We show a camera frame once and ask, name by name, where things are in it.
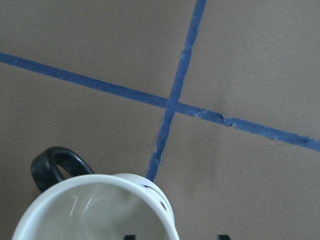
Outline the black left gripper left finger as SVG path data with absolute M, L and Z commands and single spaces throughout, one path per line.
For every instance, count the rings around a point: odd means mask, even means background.
M 136 240 L 136 235 L 125 235 L 123 240 Z

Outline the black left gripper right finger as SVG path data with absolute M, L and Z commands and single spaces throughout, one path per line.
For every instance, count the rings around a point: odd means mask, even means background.
M 230 236 L 227 234 L 219 234 L 217 240 L 231 240 Z

